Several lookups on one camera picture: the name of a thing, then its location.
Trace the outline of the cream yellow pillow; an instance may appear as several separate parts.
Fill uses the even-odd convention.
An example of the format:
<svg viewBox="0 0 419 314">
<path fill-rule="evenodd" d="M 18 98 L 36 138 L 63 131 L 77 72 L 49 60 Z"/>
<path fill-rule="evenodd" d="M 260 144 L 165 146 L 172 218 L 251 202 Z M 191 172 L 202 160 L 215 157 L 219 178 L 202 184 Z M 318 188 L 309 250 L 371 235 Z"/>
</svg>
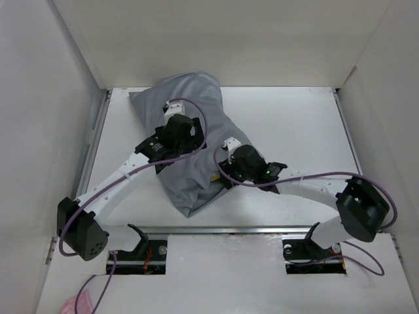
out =
<svg viewBox="0 0 419 314">
<path fill-rule="evenodd" d="M 212 175 L 211 176 L 211 182 L 213 182 L 213 181 L 217 181 L 217 180 L 219 180 L 220 179 L 220 174 L 215 174 L 215 175 Z"/>
</svg>

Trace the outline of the grey pillowcase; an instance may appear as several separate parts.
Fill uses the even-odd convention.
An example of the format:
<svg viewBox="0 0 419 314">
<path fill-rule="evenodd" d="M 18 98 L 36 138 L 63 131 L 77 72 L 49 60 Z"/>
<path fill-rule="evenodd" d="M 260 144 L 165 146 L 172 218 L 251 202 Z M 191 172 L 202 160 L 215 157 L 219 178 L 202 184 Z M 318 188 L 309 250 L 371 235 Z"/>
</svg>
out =
<svg viewBox="0 0 419 314">
<path fill-rule="evenodd" d="M 163 106 L 175 98 L 182 100 L 187 116 L 208 121 L 207 147 L 166 167 L 158 176 L 178 211 L 189 218 L 227 193 L 219 181 L 211 179 L 218 172 L 214 161 L 225 158 L 218 146 L 230 137 L 242 144 L 248 144 L 250 140 L 225 114 L 221 87 L 216 78 L 203 72 L 180 74 L 165 78 L 142 92 L 131 92 L 129 97 L 147 136 L 164 125 Z"/>
</svg>

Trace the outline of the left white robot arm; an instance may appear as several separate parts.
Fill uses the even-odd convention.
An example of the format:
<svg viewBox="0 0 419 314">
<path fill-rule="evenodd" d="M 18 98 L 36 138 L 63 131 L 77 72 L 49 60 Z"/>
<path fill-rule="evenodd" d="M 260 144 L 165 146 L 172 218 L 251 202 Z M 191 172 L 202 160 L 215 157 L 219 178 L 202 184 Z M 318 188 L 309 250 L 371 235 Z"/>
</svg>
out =
<svg viewBox="0 0 419 314">
<path fill-rule="evenodd" d="M 112 211 L 140 186 L 141 172 L 153 167 L 160 173 L 175 162 L 190 158 L 206 147 L 208 119 L 171 116 L 143 140 L 112 175 L 91 191 L 58 204 L 58 249 L 64 256 L 90 261 L 102 251 L 124 251 L 130 258 L 142 258 L 148 236 L 134 224 L 106 226 Z"/>
</svg>

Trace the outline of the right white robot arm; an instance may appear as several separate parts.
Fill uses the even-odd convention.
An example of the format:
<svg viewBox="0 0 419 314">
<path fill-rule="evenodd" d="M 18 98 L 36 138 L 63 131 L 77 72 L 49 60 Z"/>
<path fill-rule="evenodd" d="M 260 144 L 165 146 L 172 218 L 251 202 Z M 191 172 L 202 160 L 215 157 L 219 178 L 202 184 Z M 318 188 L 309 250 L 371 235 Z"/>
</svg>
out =
<svg viewBox="0 0 419 314">
<path fill-rule="evenodd" d="M 348 239 L 370 243 L 389 227 L 388 214 L 397 209 L 391 196 L 375 181 L 357 173 L 337 171 L 307 175 L 286 164 L 267 162 L 252 145 L 234 138 L 219 145 L 213 159 L 227 189 L 258 188 L 279 195 L 304 198 L 337 212 L 315 223 L 303 242 L 305 253 L 317 258 L 329 247 Z"/>
</svg>

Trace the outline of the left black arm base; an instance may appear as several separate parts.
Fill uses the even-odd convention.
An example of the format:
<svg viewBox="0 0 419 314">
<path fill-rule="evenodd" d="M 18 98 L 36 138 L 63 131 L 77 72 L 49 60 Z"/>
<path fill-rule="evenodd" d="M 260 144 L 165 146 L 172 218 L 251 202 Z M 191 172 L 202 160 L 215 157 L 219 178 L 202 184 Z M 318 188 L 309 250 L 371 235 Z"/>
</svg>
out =
<svg viewBox="0 0 419 314">
<path fill-rule="evenodd" d="M 111 231 L 106 274 L 116 275 L 164 275 L 168 238 L 164 235 L 147 235 L 139 227 L 114 227 Z"/>
</svg>

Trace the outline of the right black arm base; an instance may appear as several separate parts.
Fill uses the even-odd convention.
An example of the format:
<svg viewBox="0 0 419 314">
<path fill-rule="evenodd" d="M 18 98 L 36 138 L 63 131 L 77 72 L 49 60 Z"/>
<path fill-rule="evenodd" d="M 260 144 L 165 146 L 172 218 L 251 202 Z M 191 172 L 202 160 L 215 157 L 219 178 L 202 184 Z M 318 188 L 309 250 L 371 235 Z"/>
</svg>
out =
<svg viewBox="0 0 419 314">
<path fill-rule="evenodd" d="M 297 274 L 343 274 L 346 268 L 342 258 L 332 248 L 322 249 L 312 240 L 312 234 L 318 226 L 315 223 L 306 235 L 283 236 L 283 259 L 288 275 Z"/>
</svg>

